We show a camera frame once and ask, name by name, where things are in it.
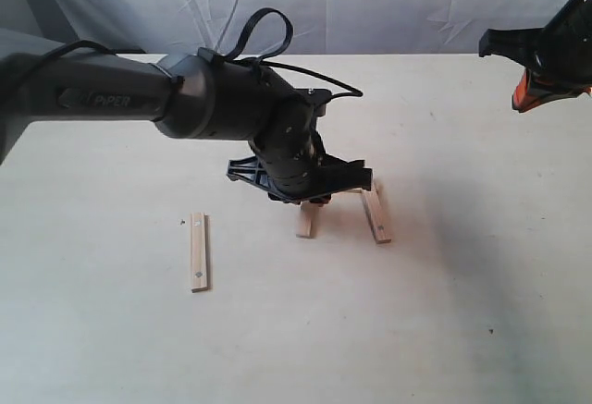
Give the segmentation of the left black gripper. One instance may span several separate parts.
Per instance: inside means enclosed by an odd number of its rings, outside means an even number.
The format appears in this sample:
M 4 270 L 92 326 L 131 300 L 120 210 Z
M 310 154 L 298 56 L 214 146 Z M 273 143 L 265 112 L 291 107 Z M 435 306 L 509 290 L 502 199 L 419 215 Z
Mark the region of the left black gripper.
M 229 161 L 227 177 L 264 191 L 272 201 L 327 203 L 336 193 L 372 189 L 373 171 L 365 162 L 328 154 L 318 135 L 292 145 L 249 145 L 253 156 Z

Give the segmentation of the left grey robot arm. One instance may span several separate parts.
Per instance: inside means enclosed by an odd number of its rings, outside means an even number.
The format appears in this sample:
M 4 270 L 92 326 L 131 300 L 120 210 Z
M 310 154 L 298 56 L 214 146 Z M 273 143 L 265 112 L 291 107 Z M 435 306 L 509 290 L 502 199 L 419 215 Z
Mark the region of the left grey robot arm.
M 64 44 L 1 33 L 1 153 L 40 121 L 150 121 L 180 140 L 245 141 L 252 156 L 228 177 L 287 203 L 328 202 L 370 190 L 363 161 L 328 154 L 316 128 L 332 94 L 297 89 L 270 67 L 212 53 L 167 55 L 151 64 L 89 41 Z

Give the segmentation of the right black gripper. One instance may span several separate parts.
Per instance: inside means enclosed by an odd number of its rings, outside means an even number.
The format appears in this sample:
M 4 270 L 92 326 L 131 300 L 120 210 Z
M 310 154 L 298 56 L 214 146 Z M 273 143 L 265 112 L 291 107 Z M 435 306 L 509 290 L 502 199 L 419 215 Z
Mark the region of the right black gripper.
M 512 109 L 518 113 L 590 95 L 591 0 L 568 0 L 541 28 L 488 29 L 478 55 L 505 57 L 524 67 L 512 94 Z

